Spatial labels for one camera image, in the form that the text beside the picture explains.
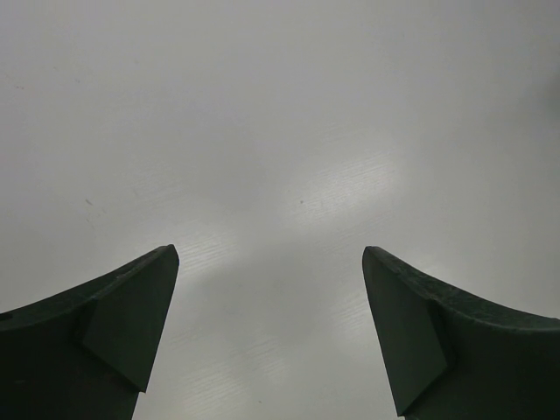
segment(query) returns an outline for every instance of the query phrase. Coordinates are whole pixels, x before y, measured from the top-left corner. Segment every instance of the white table surface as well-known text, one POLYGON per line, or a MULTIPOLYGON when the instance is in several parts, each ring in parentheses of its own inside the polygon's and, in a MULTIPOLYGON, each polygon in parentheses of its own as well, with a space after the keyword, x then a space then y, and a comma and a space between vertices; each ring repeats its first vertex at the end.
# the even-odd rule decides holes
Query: white table surface
POLYGON ((560 318, 554 0, 4 0, 0 311, 174 243, 135 420, 395 419, 379 245, 560 318))

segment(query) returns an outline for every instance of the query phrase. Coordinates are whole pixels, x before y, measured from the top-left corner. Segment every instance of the white surface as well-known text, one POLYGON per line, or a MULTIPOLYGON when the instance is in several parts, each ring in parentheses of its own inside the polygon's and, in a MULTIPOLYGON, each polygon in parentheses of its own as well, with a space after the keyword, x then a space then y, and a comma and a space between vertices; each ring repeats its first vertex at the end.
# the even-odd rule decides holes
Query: white surface
POLYGON ((135 420, 395 418, 380 245, 559 317, 554 0, 4 0, 0 310, 175 243, 135 420))

